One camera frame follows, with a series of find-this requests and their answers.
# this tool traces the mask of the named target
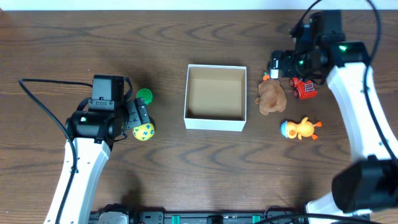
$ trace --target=yellow ball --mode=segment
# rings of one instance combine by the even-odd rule
[[[132,130],[132,134],[140,141],[150,140],[155,134],[155,128],[152,123],[142,124]]]

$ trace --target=wooden table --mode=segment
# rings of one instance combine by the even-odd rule
[[[257,85],[272,50],[292,49],[291,28],[302,11],[4,12],[0,20],[0,223],[43,223],[60,176],[65,138],[21,90],[20,78],[91,82],[124,75],[149,88],[156,122],[149,142],[117,143],[99,180],[93,210],[132,208],[265,210],[294,207],[331,190],[350,164],[338,105],[327,87],[296,100],[287,79],[283,113],[260,114]],[[382,11],[383,36],[374,61],[376,87],[398,134],[398,12]],[[370,11],[343,13],[348,40],[375,39]],[[186,130],[183,107],[189,63],[248,67],[248,121],[241,133]],[[30,83],[65,121],[91,89]],[[284,119],[322,121],[319,140],[285,139]],[[398,212],[373,220],[398,222]]]

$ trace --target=brown plush toy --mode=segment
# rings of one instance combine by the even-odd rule
[[[259,85],[260,97],[256,98],[260,112],[267,115],[268,112],[283,112],[286,108],[286,95],[278,80],[264,79]]]

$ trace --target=white wall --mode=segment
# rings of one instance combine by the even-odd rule
[[[0,0],[3,10],[239,10],[306,9],[315,0]],[[373,0],[398,9],[398,0]],[[365,0],[323,0],[314,9],[369,9]]]

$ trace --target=white box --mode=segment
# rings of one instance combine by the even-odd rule
[[[246,124],[246,67],[188,65],[187,129],[242,131]]]

